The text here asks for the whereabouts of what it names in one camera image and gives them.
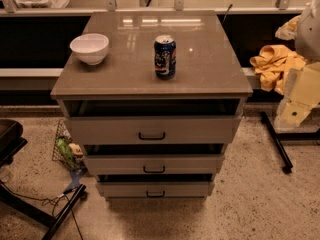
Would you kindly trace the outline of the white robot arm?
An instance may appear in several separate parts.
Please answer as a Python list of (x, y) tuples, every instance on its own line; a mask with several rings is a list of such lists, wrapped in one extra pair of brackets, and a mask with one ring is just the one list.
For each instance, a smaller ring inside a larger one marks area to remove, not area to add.
[(298, 21), (296, 52), (307, 59), (301, 70), (291, 68), (274, 124), (279, 130), (298, 127), (320, 103), (320, 0), (312, 0)]

